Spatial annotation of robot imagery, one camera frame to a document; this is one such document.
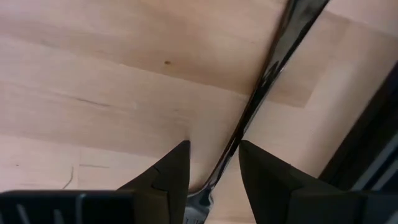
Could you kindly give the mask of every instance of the light wood table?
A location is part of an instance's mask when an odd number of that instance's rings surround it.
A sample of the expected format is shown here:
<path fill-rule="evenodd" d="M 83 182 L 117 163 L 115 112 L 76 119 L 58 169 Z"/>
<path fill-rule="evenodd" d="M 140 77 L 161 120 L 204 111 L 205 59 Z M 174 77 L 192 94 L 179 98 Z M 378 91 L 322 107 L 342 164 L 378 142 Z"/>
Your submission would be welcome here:
<path fill-rule="evenodd" d="M 115 189 L 218 160 L 283 0 L 0 1 L 0 189 Z M 398 1 L 331 0 L 245 139 L 317 176 L 398 59 Z M 238 160 L 207 223 L 253 223 Z"/>

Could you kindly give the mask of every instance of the black frame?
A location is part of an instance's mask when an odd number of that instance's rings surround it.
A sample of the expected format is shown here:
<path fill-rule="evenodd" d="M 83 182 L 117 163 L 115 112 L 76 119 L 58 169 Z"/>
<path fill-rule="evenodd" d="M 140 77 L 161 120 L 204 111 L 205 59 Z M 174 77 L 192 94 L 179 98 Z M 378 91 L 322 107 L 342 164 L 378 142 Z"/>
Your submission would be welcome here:
<path fill-rule="evenodd" d="M 398 62 L 319 179 L 342 190 L 394 190 L 398 158 Z M 380 180 L 390 175 L 389 187 Z"/>

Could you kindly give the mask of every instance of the wood grain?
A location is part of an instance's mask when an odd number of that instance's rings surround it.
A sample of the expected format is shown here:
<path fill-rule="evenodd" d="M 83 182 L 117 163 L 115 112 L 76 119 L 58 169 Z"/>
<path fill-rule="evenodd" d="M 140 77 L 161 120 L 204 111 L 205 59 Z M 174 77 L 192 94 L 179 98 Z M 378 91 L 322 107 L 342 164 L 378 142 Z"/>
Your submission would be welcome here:
<path fill-rule="evenodd" d="M 115 189 L 183 139 L 200 185 L 284 4 L 1 1 L 0 190 Z M 396 8 L 332 0 L 245 139 L 317 176 L 398 59 Z M 254 223 L 236 157 L 214 198 L 208 223 Z"/>

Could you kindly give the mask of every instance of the metal fork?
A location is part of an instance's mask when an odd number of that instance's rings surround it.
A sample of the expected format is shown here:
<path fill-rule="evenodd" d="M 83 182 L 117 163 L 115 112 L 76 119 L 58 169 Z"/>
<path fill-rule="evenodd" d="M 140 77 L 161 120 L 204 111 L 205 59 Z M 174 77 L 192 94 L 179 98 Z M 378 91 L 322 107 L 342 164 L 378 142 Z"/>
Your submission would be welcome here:
<path fill-rule="evenodd" d="M 213 206 L 211 191 L 221 178 L 261 103 L 329 0 L 289 0 L 264 64 L 262 75 L 252 92 L 231 139 L 208 180 L 197 192 L 188 195 L 186 224 L 205 222 Z"/>

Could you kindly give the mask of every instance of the wooden surface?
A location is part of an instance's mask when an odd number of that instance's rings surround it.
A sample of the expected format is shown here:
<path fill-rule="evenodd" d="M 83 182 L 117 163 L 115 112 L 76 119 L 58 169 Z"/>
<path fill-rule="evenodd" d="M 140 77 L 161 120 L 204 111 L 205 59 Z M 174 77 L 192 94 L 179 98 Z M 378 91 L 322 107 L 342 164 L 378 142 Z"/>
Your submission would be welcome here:
<path fill-rule="evenodd" d="M 115 189 L 218 160 L 284 0 L 0 1 L 0 190 Z M 317 176 L 398 59 L 396 0 L 332 0 L 245 139 Z M 208 223 L 252 223 L 236 158 Z"/>

